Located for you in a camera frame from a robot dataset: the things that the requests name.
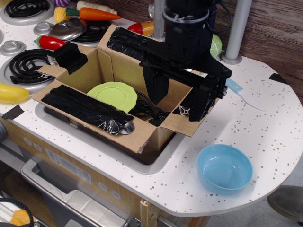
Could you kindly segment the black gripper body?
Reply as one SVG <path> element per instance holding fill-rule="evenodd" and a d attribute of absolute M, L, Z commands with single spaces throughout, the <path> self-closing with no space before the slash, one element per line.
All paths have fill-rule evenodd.
<path fill-rule="evenodd" d="M 206 85 L 216 92 L 216 99 L 226 94 L 231 70 L 210 54 L 216 7 L 165 7 L 165 41 L 146 38 L 140 42 L 140 65 L 161 69 L 166 77 L 192 88 Z"/>

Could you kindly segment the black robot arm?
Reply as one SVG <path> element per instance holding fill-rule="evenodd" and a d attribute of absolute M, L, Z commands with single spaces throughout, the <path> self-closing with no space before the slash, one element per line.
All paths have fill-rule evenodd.
<path fill-rule="evenodd" d="M 169 79 L 192 87 L 189 121 L 200 121 L 217 98 L 227 91 L 230 69 L 210 53 L 217 5 L 221 0 L 168 0 L 163 10 L 164 42 L 144 39 L 140 43 L 143 76 L 148 96 L 158 104 L 169 90 Z"/>

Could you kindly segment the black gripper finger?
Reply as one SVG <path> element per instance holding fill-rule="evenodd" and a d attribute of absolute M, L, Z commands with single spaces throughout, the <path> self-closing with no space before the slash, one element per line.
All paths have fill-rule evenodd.
<path fill-rule="evenodd" d="M 193 88 L 192 104 L 190 108 L 190 122 L 199 122 L 205 116 L 213 101 L 216 99 L 216 92 L 206 85 L 199 85 Z"/>
<path fill-rule="evenodd" d="M 158 104 L 169 91 L 169 78 L 161 69 L 143 65 L 143 76 L 149 99 Z"/>

